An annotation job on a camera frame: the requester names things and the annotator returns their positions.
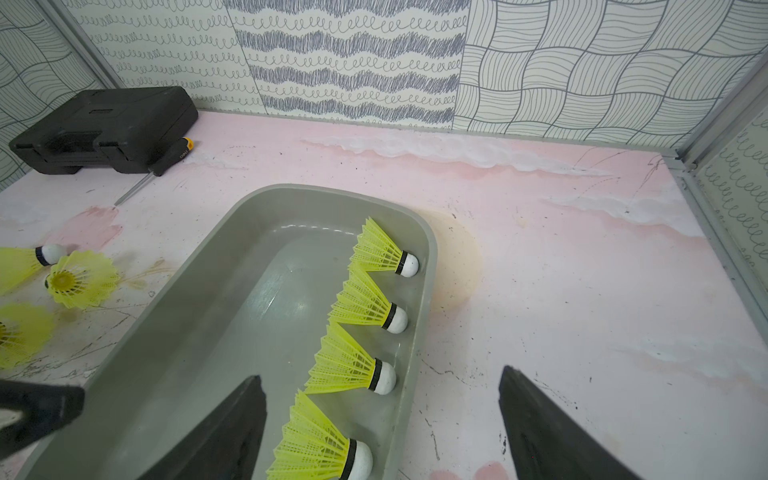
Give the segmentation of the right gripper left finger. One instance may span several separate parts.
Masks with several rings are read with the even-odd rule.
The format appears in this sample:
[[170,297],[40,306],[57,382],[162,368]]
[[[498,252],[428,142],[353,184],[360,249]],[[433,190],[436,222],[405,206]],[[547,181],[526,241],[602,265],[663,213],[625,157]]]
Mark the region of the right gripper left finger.
[[258,375],[247,377],[143,479],[250,479],[267,420]]

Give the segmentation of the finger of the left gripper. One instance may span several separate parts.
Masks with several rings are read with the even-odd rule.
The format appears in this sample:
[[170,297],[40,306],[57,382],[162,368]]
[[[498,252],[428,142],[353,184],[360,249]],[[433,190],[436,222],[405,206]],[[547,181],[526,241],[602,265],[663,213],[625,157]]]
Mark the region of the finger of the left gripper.
[[83,412],[85,395],[76,385],[2,380],[1,409],[18,412],[20,418],[1,428],[1,459],[72,423]]

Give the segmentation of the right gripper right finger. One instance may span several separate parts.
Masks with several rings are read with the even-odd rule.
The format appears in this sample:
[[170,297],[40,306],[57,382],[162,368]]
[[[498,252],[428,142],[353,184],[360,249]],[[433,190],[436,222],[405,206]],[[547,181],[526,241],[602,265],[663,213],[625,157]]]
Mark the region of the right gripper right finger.
[[499,394],[519,479],[639,479],[522,371],[504,367]]

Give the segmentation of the grey plastic storage box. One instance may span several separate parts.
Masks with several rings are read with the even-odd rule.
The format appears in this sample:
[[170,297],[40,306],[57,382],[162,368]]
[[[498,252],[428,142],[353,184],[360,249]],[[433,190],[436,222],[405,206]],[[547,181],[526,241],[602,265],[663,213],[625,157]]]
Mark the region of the grey plastic storage box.
[[371,448],[374,478],[396,478],[436,279],[435,236],[403,206],[290,184],[257,190],[224,216],[87,381],[82,416],[40,442],[20,477],[135,479],[257,375],[267,419],[254,477],[263,478],[367,219],[419,262],[411,278],[375,275],[405,310],[404,332],[350,328],[394,367],[397,383],[385,396],[354,390],[315,402]]

